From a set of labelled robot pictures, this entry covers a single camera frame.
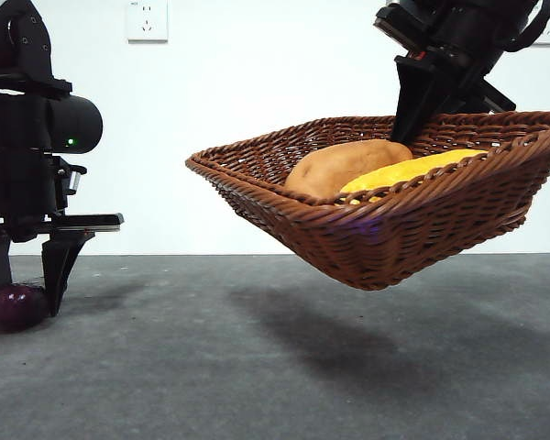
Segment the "yellow sponge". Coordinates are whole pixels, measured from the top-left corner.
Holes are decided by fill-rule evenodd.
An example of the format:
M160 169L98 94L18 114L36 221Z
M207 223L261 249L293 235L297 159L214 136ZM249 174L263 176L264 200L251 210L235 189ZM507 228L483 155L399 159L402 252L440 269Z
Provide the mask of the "yellow sponge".
M340 190L341 193L374 190L382 186L393 186L398 182L407 182L414 177L423 176L429 170L458 163L464 158L486 153L482 149L453 149L445 153L423 156L417 159L404 160L387 167L379 168L350 181Z

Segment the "wicker basket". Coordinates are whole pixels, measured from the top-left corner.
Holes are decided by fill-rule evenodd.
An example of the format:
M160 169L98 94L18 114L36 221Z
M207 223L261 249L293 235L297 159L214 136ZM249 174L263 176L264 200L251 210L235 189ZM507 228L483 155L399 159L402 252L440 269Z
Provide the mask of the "wicker basket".
M525 221L550 174L550 113L437 116L408 145L414 157L460 148L489 152L390 188L328 200L283 188L310 151L387 138L393 119L319 119L210 148L186 165L238 215L323 273L363 290L396 284ZM372 196L381 197L369 202Z

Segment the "wall socket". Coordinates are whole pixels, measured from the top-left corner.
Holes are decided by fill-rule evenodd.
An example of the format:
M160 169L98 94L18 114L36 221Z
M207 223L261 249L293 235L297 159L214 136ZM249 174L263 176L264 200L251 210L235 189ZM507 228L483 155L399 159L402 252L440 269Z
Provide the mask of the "wall socket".
M126 39L167 42L168 21L168 0L131 1L126 5Z

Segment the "concrete floor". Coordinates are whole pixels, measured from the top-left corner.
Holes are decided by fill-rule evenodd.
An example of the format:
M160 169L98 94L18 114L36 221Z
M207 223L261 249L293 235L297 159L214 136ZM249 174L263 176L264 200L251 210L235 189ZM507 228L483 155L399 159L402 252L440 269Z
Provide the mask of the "concrete floor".
M80 258L57 318L0 333L0 440L131 438L548 440L550 255L379 292L295 256Z

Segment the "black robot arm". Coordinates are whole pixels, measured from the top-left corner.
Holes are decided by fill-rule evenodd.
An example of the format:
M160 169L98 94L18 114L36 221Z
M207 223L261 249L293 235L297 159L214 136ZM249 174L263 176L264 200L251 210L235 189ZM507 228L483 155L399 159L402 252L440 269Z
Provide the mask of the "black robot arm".
M8 250L39 234L51 315L84 243L117 230L121 214L66 215L68 196L87 172L54 153L85 153L103 133L100 112L53 77L50 36L30 0L0 6L0 288L12 282ZM4 90L17 93L4 93Z
M408 50L398 56L401 83L392 140L415 137L432 115L514 110L485 81L503 52L532 45L550 18L543 0L401 0L377 13L375 26Z

